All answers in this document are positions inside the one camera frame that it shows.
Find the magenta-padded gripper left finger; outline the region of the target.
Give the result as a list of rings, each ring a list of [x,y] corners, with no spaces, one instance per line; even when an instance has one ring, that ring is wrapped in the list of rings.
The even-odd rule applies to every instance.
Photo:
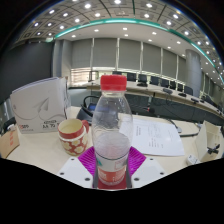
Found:
[[[84,188],[96,188],[98,185],[94,148],[90,147],[79,157],[70,157],[57,175]]]

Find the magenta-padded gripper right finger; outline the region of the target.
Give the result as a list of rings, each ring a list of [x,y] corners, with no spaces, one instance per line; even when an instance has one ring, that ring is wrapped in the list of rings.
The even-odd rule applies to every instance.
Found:
[[[127,187],[140,188],[166,176],[165,170],[152,157],[131,147],[127,160]]]

